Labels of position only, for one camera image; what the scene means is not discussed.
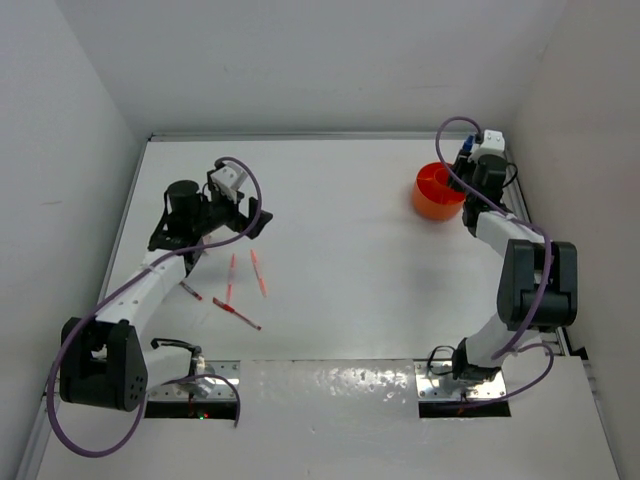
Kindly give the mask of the white glue bottle blue cap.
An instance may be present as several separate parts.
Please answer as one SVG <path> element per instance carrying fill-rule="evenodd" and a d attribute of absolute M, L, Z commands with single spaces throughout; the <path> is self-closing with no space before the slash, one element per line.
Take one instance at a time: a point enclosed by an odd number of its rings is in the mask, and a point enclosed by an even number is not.
<path fill-rule="evenodd" d="M 470 153 L 475 145 L 475 136 L 469 135 L 463 143 L 462 151 Z"/>

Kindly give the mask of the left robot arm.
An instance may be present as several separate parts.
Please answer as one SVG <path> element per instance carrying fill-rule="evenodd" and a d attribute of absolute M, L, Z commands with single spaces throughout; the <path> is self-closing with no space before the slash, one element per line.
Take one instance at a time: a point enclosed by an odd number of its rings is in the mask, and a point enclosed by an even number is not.
<path fill-rule="evenodd" d="M 255 197 L 241 212 L 245 179 L 222 170 L 209 172 L 206 192 L 191 180 L 167 187 L 162 216 L 127 285 L 87 321 L 72 318 L 63 327 L 59 392 L 64 401 L 130 412 L 147 390 L 195 373 L 199 346 L 165 337 L 144 344 L 140 338 L 165 297 L 194 270 L 206 236 L 226 227 L 255 238 L 272 219 Z"/>

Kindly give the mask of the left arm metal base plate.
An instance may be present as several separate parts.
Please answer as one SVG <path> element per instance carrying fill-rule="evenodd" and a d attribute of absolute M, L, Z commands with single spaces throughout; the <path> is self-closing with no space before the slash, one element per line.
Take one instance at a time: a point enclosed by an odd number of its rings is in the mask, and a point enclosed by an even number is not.
<path fill-rule="evenodd" d="M 149 392 L 152 401 L 235 402 L 240 385 L 240 363 L 237 361 L 200 362 L 190 375 L 197 379 L 188 382 L 160 385 Z"/>

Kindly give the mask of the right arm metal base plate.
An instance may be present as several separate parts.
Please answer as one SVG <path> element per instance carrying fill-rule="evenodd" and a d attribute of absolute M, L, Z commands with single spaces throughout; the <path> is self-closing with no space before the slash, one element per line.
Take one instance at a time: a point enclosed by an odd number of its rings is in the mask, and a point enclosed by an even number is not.
<path fill-rule="evenodd" d="M 433 360 L 428 368 L 427 361 L 414 363 L 415 382 L 420 399 L 428 402 L 476 402 L 501 399 L 507 388 L 501 372 L 492 380 L 454 380 L 450 373 L 452 362 L 445 359 Z"/>

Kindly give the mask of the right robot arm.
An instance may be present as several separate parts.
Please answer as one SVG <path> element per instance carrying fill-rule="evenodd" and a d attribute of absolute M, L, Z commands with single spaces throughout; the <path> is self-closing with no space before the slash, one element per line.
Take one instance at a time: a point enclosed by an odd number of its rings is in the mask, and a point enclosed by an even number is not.
<path fill-rule="evenodd" d="M 509 162 L 500 155 L 476 159 L 459 152 L 455 178 L 447 185 L 461 192 L 463 224 L 503 259 L 496 312 L 452 354 L 451 376 L 460 382 L 491 380 L 507 355 L 532 339 L 574 323 L 578 310 L 578 254 L 574 244 L 555 242 L 515 217 L 502 202 Z"/>

